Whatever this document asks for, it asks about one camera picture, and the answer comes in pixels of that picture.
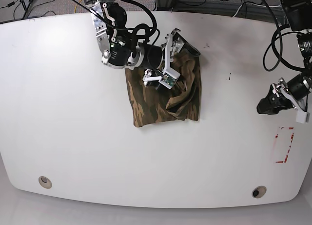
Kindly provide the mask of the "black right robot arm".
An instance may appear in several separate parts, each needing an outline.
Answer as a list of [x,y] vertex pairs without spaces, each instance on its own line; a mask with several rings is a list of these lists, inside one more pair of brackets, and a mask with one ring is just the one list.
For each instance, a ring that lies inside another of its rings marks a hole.
[[190,45],[179,29],[168,34],[161,46],[150,43],[150,37],[158,33],[156,18],[144,5],[133,0],[120,0],[140,7],[152,21],[152,26],[141,23],[134,28],[126,28],[127,14],[115,0],[84,0],[89,5],[96,38],[102,53],[102,63],[113,69],[144,69],[142,77],[145,87],[171,89],[182,78],[182,74],[171,67],[174,55],[186,49],[194,57],[200,52]]

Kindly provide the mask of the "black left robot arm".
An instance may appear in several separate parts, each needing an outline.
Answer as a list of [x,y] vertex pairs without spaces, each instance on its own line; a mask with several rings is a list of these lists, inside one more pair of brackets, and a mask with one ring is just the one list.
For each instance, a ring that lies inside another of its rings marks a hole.
[[[288,69],[297,71],[298,75],[290,81],[280,79],[278,83],[270,86],[266,97],[262,98],[256,109],[258,114],[276,115],[281,110],[296,109],[308,115],[308,99],[312,92],[312,0],[280,0],[281,7],[287,19],[287,24],[277,25],[269,48],[277,57],[273,68],[265,68],[267,72],[273,71],[279,64]],[[291,29],[295,34],[298,47],[303,57],[303,67],[291,65],[282,57],[283,44],[277,49],[275,42],[282,42],[282,30]]]

